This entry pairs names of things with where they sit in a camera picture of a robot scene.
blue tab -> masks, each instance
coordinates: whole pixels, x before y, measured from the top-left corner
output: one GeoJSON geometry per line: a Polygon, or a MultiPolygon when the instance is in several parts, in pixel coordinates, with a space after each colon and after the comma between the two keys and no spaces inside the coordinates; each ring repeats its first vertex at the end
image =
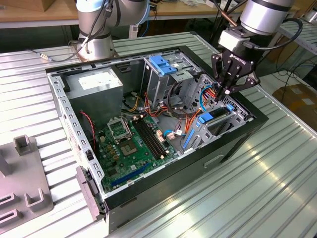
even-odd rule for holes
{"type": "Polygon", "coordinates": [[[168,61],[162,56],[151,56],[149,57],[149,60],[162,75],[169,75],[177,72],[177,69],[170,66],[168,61]]]}
{"type": "Polygon", "coordinates": [[[198,120],[202,123],[202,124],[204,124],[206,121],[200,116],[200,117],[198,117],[198,120]]]}
{"type": "Polygon", "coordinates": [[[228,111],[232,112],[234,107],[230,104],[227,104],[227,109],[228,109],[228,111]]]}
{"type": "Polygon", "coordinates": [[[206,122],[208,122],[208,121],[210,121],[210,120],[212,120],[212,119],[213,119],[213,116],[210,115],[209,113],[202,114],[202,115],[198,118],[198,120],[199,120],[201,123],[206,123],[206,122]]]}
{"type": "Polygon", "coordinates": [[[190,134],[188,135],[187,140],[186,140],[186,142],[185,142],[185,144],[184,144],[183,148],[186,148],[186,147],[187,147],[187,145],[188,145],[188,143],[189,143],[190,139],[192,138],[192,136],[193,136],[194,132],[195,132],[195,130],[194,130],[194,129],[192,129],[192,130],[190,131],[190,134]]]}

pcie slot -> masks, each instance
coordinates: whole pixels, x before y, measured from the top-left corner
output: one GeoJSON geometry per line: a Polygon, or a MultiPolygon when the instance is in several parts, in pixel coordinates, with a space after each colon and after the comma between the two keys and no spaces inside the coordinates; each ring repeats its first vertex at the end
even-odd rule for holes
{"type": "Polygon", "coordinates": [[[117,180],[111,182],[111,186],[116,186],[118,184],[126,182],[129,179],[133,178],[134,176],[139,175],[140,173],[143,173],[148,165],[149,164],[143,165],[141,168],[137,169],[136,171],[133,171],[133,172],[129,173],[128,175],[125,175],[121,178],[118,178],[117,180]]]}
{"type": "Polygon", "coordinates": [[[159,159],[162,155],[166,155],[166,152],[143,120],[134,121],[132,124],[156,159],[159,159]]]}

motherboard chip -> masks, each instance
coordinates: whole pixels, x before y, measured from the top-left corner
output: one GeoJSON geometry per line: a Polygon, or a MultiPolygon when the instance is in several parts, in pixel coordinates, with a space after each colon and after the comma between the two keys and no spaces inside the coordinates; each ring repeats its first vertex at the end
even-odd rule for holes
{"type": "Polygon", "coordinates": [[[115,175],[115,174],[117,174],[117,173],[118,173],[118,172],[117,172],[116,169],[112,169],[112,170],[109,170],[109,171],[108,171],[109,176],[113,176],[113,175],[115,175]]]}
{"type": "Polygon", "coordinates": [[[131,155],[131,154],[138,151],[137,147],[135,146],[135,144],[133,143],[132,140],[126,140],[126,141],[120,143],[119,147],[120,147],[122,153],[124,154],[124,156],[131,155]]]}

motherboard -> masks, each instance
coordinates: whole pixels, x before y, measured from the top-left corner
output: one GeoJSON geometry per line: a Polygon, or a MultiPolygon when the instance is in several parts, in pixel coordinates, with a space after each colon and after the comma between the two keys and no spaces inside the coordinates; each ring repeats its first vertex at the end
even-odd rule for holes
{"type": "Polygon", "coordinates": [[[138,121],[111,120],[108,127],[97,132],[106,191],[113,191],[178,157],[173,146],[160,140],[159,135],[160,129],[151,117],[138,121]]]}

slotted aluminum table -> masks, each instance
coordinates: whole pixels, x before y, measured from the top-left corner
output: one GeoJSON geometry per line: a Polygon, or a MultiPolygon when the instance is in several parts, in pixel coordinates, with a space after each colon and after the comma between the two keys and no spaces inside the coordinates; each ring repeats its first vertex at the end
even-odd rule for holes
{"type": "MultiPolygon", "coordinates": [[[[120,55],[187,45],[209,65],[215,49],[191,33],[115,41],[120,55]]],[[[73,49],[41,50],[63,59],[73,49]]],[[[67,63],[79,62],[75,58],[67,63]]],[[[44,68],[31,52],[0,55],[0,143],[36,137],[54,209],[7,233],[19,237],[104,237],[75,178],[44,68]]],[[[125,237],[313,237],[317,232],[316,133],[260,87],[243,92],[268,117],[263,128],[229,161],[112,233],[125,237]]]]}
{"type": "MultiPolygon", "coordinates": [[[[306,21],[303,22],[303,30],[295,42],[308,50],[309,52],[317,55],[317,26],[311,25],[306,21]]],[[[278,32],[287,38],[292,38],[298,30],[298,25],[295,22],[286,22],[281,25],[278,32]]]]}

